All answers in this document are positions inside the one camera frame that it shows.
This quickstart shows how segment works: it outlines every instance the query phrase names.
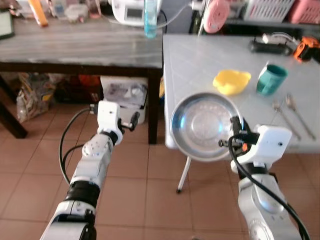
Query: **stainless steel bowl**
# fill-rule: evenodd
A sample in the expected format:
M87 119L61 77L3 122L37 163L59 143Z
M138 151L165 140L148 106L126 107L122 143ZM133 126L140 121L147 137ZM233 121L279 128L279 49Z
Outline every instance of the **stainless steel bowl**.
M217 161L229 154L228 148L219 147L218 142L231 137L230 118L233 116L239 116L242 121L237 107L225 96L211 92L198 93L176 106L170 131L185 155L202 162Z

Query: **dark wooden table frame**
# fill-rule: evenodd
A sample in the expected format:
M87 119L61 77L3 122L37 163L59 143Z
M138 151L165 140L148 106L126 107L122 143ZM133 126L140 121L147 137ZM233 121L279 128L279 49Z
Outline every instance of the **dark wooden table frame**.
M62 63L0 62L0 72L32 72L144 77L148 79L148 142L157 143L160 79L163 69L147 67L97 66ZM0 122L16 137L24 138L26 130L0 102Z

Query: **yellow bowl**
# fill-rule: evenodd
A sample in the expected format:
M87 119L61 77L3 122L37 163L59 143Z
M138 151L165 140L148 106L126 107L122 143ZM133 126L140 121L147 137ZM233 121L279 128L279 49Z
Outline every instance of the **yellow bowl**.
M251 79L251 74L245 71L222 70L213 80L213 86L223 95L241 93Z

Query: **green mug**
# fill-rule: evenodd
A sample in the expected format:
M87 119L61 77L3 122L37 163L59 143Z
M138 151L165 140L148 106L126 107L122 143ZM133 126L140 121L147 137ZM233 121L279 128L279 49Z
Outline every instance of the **green mug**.
M274 94L287 76L285 68L267 63L259 75L256 92L265 96Z

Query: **gray tabletop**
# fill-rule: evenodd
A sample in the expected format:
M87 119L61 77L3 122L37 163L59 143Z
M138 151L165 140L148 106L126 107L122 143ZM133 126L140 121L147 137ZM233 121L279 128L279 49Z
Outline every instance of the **gray tabletop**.
M52 63L162 68L162 31L148 39L140 27L102 18L70 24L49 19L48 27L14 20L15 36L0 40L0 63Z
M215 92L214 77L224 69L251 73L246 89L229 98L235 103L251 128L256 124L273 124L288 127L283 118L272 108L277 98L284 113L302 137L292 137L288 151L320 152L320 65L315 61L299 63L291 56L251 53L248 43L252 37L165 35L163 37L164 84L165 84L165 143L176 148L169 131L170 119L178 103L195 93ZM258 76L266 62L281 65L288 70L288 77L270 96L256 94ZM291 93L297 108L316 140L308 137L305 129L284 103Z

